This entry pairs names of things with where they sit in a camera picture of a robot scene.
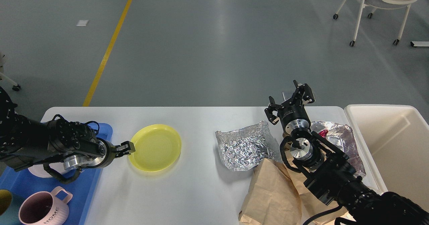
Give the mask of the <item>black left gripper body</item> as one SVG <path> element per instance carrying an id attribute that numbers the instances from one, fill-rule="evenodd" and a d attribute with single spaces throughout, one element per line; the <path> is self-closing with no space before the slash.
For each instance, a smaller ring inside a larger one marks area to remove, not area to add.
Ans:
<path id="1" fill-rule="evenodd" d="M 101 169 L 107 167 L 116 156 L 116 147 L 102 138 L 98 138 L 98 151 L 101 153 L 101 157 L 96 157 L 88 164 L 88 168 Z"/>

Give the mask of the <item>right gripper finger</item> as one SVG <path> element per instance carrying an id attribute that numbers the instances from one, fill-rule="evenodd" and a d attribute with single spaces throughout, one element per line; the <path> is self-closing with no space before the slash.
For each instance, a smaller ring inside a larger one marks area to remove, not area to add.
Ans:
<path id="1" fill-rule="evenodd" d="M 275 103 L 275 100 L 272 96 L 269 96 L 269 105 L 267 106 L 267 108 L 264 109 L 265 115 L 268 118 L 268 121 L 273 124 L 276 125 L 279 121 L 280 118 L 278 116 L 276 116 L 273 112 L 278 112 L 279 110 L 281 110 L 281 105 Z"/>
<path id="2" fill-rule="evenodd" d="M 289 106 L 303 106 L 315 102 L 312 89 L 308 84 L 301 84 L 296 80 L 293 80 L 293 83 L 296 89 L 291 97 L 288 100 L 285 100 L 286 104 Z"/>

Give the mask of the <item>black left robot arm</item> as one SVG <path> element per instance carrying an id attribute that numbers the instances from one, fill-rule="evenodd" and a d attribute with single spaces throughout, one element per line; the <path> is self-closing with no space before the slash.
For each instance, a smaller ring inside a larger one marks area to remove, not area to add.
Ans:
<path id="1" fill-rule="evenodd" d="M 56 114 L 38 122 L 18 114 L 4 89 L 0 89 L 1 161 L 16 172 L 42 165 L 62 184 L 74 182 L 84 169 L 107 167 L 115 158 L 135 152 L 131 141 L 113 145 L 97 137 L 100 124 L 67 121 Z"/>

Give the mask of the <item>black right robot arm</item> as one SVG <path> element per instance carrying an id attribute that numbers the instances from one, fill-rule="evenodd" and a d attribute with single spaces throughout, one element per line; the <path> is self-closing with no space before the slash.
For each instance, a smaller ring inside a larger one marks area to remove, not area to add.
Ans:
<path id="1" fill-rule="evenodd" d="M 323 204 L 337 202 L 337 207 L 317 213 L 304 224 L 346 208 L 353 220 L 334 219 L 336 225 L 427 225 L 428 212 L 410 199 L 395 192 L 381 195 L 355 176 L 349 156 L 319 133 L 311 130 L 305 104 L 315 98 L 308 84 L 294 80 L 291 97 L 276 103 L 269 96 L 264 112 L 270 123 L 281 123 L 285 136 L 280 155 L 286 168 L 305 176 L 305 187 Z"/>

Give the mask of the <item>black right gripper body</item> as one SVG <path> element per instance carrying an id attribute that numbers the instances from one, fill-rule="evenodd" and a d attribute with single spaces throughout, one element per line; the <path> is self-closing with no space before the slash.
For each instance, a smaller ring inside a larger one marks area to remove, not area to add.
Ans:
<path id="1" fill-rule="evenodd" d="M 286 134 L 291 134 L 298 128 L 310 128 L 311 121 L 304 105 L 285 106 L 279 110 L 279 118 Z"/>

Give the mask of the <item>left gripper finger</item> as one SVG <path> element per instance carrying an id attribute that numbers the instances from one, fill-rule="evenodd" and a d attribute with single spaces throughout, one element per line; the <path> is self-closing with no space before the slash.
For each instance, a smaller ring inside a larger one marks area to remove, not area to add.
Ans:
<path id="1" fill-rule="evenodd" d="M 115 157 L 130 155 L 133 152 L 135 152 L 135 146 L 131 141 L 124 141 L 120 145 L 115 146 Z"/>

